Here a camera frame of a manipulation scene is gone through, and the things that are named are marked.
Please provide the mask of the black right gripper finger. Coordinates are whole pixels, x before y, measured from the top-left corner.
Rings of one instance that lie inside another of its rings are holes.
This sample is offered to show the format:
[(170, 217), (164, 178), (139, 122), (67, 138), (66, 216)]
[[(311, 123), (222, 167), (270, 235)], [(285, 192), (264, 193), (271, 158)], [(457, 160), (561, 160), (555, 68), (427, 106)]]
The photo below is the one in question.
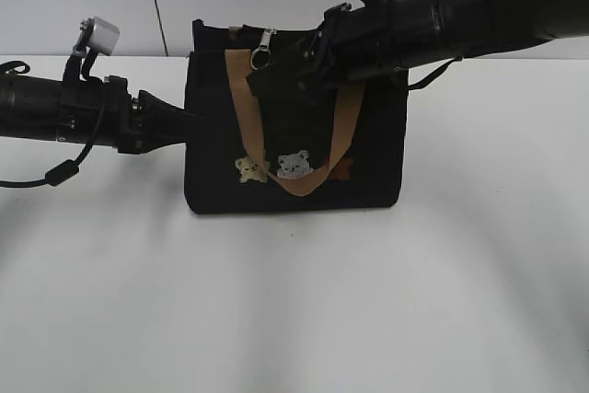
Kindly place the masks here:
[(309, 99), (322, 94), (322, 85), (311, 64), (301, 58), (281, 58), (247, 76), (251, 93), (258, 98)]

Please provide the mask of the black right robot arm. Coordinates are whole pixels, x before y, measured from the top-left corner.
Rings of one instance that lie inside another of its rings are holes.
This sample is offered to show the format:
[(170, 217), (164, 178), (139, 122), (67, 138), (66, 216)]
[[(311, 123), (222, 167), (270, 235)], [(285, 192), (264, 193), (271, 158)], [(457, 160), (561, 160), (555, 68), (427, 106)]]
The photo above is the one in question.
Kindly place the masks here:
[(442, 60), (514, 52), (588, 33), (588, 0), (360, 0), (253, 71), (256, 96), (314, 96)]

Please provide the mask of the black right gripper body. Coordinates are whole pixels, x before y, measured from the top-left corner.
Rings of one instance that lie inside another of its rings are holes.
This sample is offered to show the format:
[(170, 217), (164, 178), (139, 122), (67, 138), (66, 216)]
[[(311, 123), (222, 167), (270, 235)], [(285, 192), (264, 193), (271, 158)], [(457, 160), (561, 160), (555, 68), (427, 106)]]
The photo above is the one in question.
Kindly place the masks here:
[(353, 9), (340, 4), (324, 13), (303, 52), (301, 82), (333, 89), (404, 71), (398, 58), (393, 2)]

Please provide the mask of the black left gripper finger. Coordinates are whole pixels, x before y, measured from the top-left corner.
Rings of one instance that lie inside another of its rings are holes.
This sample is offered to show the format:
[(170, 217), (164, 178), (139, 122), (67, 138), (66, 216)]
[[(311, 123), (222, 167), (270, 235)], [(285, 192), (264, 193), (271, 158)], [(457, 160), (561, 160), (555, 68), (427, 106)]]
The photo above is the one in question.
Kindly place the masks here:
[(197, 121), (196, 115), (140, 90), (132, 99), (132, 147), (134, 150), (157, 150), (187, 144)]

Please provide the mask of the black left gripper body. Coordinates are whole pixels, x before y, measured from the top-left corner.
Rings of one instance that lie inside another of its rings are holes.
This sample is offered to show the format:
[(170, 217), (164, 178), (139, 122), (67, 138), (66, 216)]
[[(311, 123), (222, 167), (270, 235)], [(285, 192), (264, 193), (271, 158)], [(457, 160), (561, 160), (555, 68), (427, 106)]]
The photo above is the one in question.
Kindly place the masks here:
[(64, 87), (59, 111), (65, 122), (58, 126), (58, 140), (84, 144), (94, 134), (96, 145), (111, 146), (120, 154), (142, 154), (144, 138), (133, 127), (132, 101), (128, 80), (115, 75)]

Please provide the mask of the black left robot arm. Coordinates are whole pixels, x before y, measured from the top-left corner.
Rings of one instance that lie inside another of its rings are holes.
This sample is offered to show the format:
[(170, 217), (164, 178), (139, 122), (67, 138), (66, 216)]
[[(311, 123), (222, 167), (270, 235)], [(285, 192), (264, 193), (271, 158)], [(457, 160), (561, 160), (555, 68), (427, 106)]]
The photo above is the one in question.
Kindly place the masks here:
[(65, 86), (46, 78), (1, 74), (1, 135), (40, 141), (110, 146), (141, 155), (186, 144), (198, 118), (111, 75)]

